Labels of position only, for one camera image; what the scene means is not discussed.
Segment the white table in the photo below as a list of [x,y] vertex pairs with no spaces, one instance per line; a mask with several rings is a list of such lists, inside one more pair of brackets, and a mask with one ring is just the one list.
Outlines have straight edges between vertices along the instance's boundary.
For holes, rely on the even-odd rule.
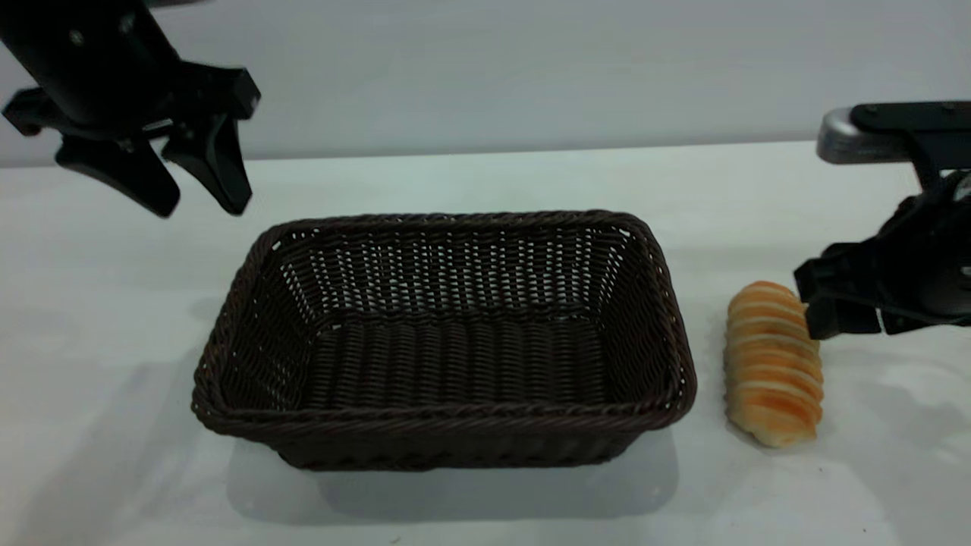
[[[161,221],[54,168],[0,170],[0,544],[434,546],[966,544],[971,331],[823,345],[817,442],[725,423],[724,308],[871,235],[907,166],[832,167],[810,143],[255,161],[225,215],[188,176]],[[237,266],[276,222],[356,213],[606,208],[665,249],[699,396],[621,458],[556,470],[313,474],[217,436],[192,370]]]

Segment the basket rim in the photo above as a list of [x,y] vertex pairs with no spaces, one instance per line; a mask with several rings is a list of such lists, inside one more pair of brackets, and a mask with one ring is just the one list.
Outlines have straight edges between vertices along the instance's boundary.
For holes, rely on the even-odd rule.
[[[327,219],[305,219],[284,222],[274,225],[264,231],[253,243],[247,257],[236,273],[230,286],[229,293],[223,302],[216,325],[203,351],[199,365],[196,368],[195,388],[192,393],[192,410],[199,420],[208,428],[217,432],[232,433],[234,435],[253,436],[250,428],[278,427],[280,425],[294,425],[296,427],[313,427],[315,430],[328,429],[342,431],[344,429],[363,430],[375,427],[385,427],[397,424],[399,428],[407,428],[406,424],[420,427],[420,424],[435,423],[439,427],[452,428],[469,420],[479,423],[482,419],[489,419],[493,425],[499,423],[503,427],[517,427],[523,420],[530,421],[530,427],[535,427],[536,419],[548,422],[552,429],[569,427],[576,430],[583,427],[584,422],[597,420],[595,430],[603,430],[603,418],[613,418],[612,427],[616,431],[644,430],[647,428],[666,427],[683,417],[693,401],[697,389],[697,380],[687,344],[684,330],[684,320],[677,304],[673,288],[670,286],[670,276],[667,268],[660,273],[661,283],[668,292],[662,300],[672,317],[676,318],[668,324],[668,351],[678,357],[672,361],[671,371],[674,376],[671,389],[667,396],[654,400],[606,403],[606,404],[556,404],[546,402],[518,402],[503,404],[456,404],[419,406],[408,408],[355,407],[330,410],[257,410],[248,408],[233,408],[222,396],[218,382],[218,370],[222,362],[228,360],[233,346],[236,325],[241,321],[245,311],[243,301],[250,294],[259,281],[260,273],[266,259],[275,251],[275,246],[293,231],[312,230],[317,233],[358,229],[409,229],[418,226],[425,228],[450,227],[458,231],[496,228],[524,228],[524,227],[555,227],[558,225],[588,223],[591,226],[608,225],[610,227],[636,232],[641,240],[653,240],[648,226],[636,216],[628,213],[617,213],[604,210],[590,211],[544,211],[535,213],[475,213],[475,214],[402,214],[402,215],[361,215]],[[663,256],[656,256],[659,263],[664,263]]]

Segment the wicker basket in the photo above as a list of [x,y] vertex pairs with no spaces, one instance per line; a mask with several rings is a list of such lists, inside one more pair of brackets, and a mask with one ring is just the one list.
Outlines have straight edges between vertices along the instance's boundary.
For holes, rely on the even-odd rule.
[[696,390],[661,249],[603,211],[273,227],[195,384],[206,427],[313,470],[606,461]]

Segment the pastry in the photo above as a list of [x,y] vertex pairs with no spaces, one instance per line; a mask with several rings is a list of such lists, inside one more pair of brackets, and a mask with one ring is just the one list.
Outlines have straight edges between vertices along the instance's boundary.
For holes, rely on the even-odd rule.
[[765,281],[728,305],[728,419],[767,446],[812,440],[822,419],[820,342],[809,337],[803,312],[791,290]]

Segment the white wall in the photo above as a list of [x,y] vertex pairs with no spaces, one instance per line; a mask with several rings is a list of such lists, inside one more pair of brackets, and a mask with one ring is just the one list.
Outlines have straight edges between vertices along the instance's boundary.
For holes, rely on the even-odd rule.
[[[155,12],[263,91],[249,157],[812,138],[862,101],[971,97],[968,0],[214,0]],[[0,96],[31,81],[0,52]],[[0,163],[56,135],[0,122]]]

